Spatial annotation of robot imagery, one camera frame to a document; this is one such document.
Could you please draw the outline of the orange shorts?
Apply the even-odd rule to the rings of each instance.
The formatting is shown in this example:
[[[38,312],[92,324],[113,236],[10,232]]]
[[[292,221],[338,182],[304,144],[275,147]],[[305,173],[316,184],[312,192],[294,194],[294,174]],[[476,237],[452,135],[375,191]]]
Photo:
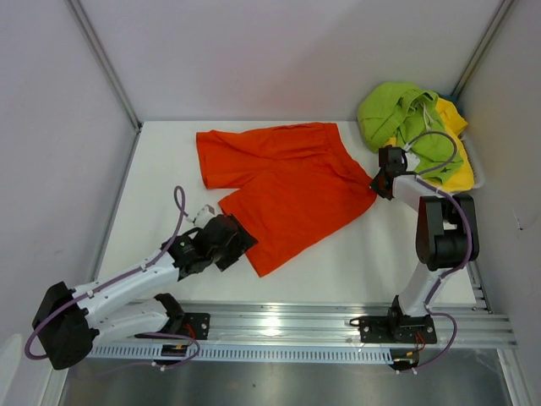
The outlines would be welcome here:
[[[334,123],[196,135],[207,189],[230,189],[219,207],[257,239],[247,257],[265,277],[361,217],[376,200],[370,176]]]

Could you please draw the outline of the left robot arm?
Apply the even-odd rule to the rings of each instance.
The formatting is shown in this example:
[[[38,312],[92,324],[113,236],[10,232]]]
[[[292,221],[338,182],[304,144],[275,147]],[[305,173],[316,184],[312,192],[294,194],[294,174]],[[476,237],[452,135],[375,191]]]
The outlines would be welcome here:
[[[37,340],[45,351],[43,359],[54,370],[65,370],[94,347],[128,337],[195,342],[197,329],[171,294],[157,294],[139,304],[134,300],[209,266],[225,271],[257,243],[235,216],[217,215],[201,227],[176,232],[131,270],[76,288],[56,283],[46,291],[32,321],[25,356],[40,359],[31,351]]]

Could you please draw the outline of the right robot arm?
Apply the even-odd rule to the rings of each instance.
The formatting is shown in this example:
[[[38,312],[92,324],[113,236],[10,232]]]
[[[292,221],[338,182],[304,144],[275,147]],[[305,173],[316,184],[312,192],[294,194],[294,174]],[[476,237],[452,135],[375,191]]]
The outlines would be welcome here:
[[[429,315],[447,279],[477,258],[476,211],[471,195],[451,195],[410,171],[402,148],[381,148],[378,160],[379,171],[370,188],[384,199],[406,203],[418,214],[418,264],[407,286],[393,299],[385,322],[387,334],[401,342],[416,332],[415,319]]]

